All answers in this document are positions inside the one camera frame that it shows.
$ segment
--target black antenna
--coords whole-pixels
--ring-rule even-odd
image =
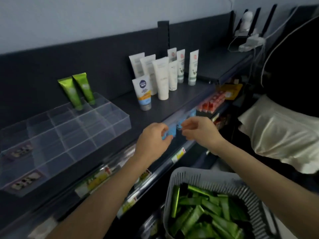
[[[239,20],[239,23],[238,23],[238,25],[237,25],[235,31],[237,31],[237,30],[240,28],[241,22],[242,22],[242,18]]]
[[[263,28],[263,31],[261,32],[261,35],[260,35],[261,37],[263,37],[263,36],[265,35],[265,33],[267,32],[267,30],[268,30],[268,28],[269,28],[269,25],[270,25],[270,22],[271,22],[271,20],[272,20],[272,17],[273,17],[273,15],[274,15],[274,13],[275,13],[276,8],[277,8],[277,4],[275,4],[275,5],[272,6],[272,9],[271,9],[271,11],[270,11],[270,13],[269,13],[269,16],[268,16],[268,18],[267,18],[267,21],[266,21],[266,23],[265,23],[265,26],[264,26],[264,28]]]
[[[248,32],[248,37],[253,33],[253,31],[255,29],[260,10],[261,10],[261,7],[257,8],[257,10],[256,10],[253,22],[251,23],[251,26],[250,26],[250,29],[249,29],[249,32]]]

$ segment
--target blue circular logo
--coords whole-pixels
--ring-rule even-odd
[[[145,88],[146,87],[146,81],[145,80],[141,80],[140,87],[141,88]]]

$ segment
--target white basket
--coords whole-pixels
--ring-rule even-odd
[[[163,218],[166,238],[173,239],[168,232],[168,219],[170,217],[173,187],[174,185],[180,185],[182,183],[187,183],[216,193],[238,196],[245,202],[248,208],[255,239],[272,238],[269,236],[269,226],[261,200],[245,185],[237,174],[187,167],[175,169],[169,181]]]

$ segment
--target transparent plastic tray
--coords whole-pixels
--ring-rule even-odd
[[[130,117],[98,93],[0,131],[0,189],[23,196],[131,128]]]

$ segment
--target green packet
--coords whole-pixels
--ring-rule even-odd
[[[87,102],[90,105],[94,105],[95,100],[94,100],[94,96],[93,96],[93,93],[91,91],[91,87],[89,85],[89,82],[87,80],[86,73],[73,75],[73,78],[77,81],[77,83],[81,87],[81,90],[84,93]]]
[[[77,109],[78,111],[82,110],[81,100],[78,96],[77,90],[74,87],[72,77],[58,80],[58,82],[66,92],[75,109]]]

